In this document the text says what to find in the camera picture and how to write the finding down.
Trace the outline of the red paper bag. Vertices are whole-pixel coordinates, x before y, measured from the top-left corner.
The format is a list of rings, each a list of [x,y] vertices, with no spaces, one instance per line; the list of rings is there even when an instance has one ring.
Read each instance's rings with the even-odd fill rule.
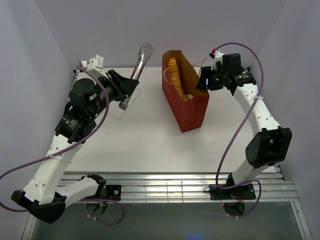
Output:
[[[165,69],[170,58],[177,61],[182,89],[186,95],[193,96],[191,100],[184,102],[178,95],[175,87],[170,85],[166,78]],[[173,112],[181,132],[187,132],[200,128],[203,124],[210,95],[208,91],[196,89],[199,76],[192,64],[186,59],[181,50],[169,50],[162,56],[162,91]]]

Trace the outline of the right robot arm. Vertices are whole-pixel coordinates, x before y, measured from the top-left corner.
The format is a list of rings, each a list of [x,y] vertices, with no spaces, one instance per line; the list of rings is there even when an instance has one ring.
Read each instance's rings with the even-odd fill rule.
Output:
[[[292,139],[292,131],[272,117],[263,97],[259,95],[254,76],[242,67],[238,53],[210,53],[212,66],[202,67],[196,88],[216,91],[226,88],[238,101],[249,121],[253,138],[245,148],[245,160],[229,175],[226,194],[237,199],[262,171],[284,161]]]

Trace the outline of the long ridged bread loaf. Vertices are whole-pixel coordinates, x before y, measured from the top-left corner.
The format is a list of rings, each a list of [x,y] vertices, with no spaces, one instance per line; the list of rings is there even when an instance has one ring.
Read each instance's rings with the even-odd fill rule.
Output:
[[[187,102],[189,99],[187,95],[184,93],[181,78],[180,78],[180,72],[178,68],[178,64],[175,58],[170,58],[168,63],[166,64],[166,69],[164,71],[164,76],[169,78],[166,78],[167,82],[174,86],[175,90],[177,91],[178,95],[181,97],[181,99],[184,102]]]

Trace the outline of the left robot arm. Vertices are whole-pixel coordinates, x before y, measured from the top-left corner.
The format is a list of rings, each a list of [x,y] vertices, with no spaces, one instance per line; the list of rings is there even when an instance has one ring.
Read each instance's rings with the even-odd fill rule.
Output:
[[[111,69],[99,76],[99,83],[90,78],[77,80],[55,129],[48,159],[22,190],[13,192],[11,199],[37,219],[52,224],[71,204],[104,198],[107,182],[97,174],[88,174],[64,187],[58,187],[58,183],[83,146],[81,140],[86,140],[97,128],[96,118],[108,111],[110,102],[123,103],[128,99],[138,86],[140,75],[141,71],[135,70],[126,78]]]

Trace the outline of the metal tongs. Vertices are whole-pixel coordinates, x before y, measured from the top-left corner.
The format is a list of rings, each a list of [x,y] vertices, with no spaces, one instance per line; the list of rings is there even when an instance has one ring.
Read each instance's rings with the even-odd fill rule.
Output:
[[[153,54],[153,51],[154,51],[154,48],[148,41],[146,41],[140,47],[139,52],[138,52],[137,62],[135,64],[135,67],[134,67],[133,72],[130,77],[132,80],[135,80],[135,81],[139,80],[147,61],[150,59],[150,57]],[[130,101],[136,87],[137,87],[137,85],[133,87],[133,92],[130,94],[130,96],[126,97],[125,100],[123,100],[119,103],[118,107],[120,109],[122,109],[123,111],[125,111],[128,108],[129,101]]]

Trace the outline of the white patterned round bread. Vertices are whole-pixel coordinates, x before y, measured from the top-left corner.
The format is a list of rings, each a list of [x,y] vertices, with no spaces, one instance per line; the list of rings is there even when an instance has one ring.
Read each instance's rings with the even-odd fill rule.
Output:
[[[191,94],[187,94],[186,97],[191,100],[193,98],[193,96]]]

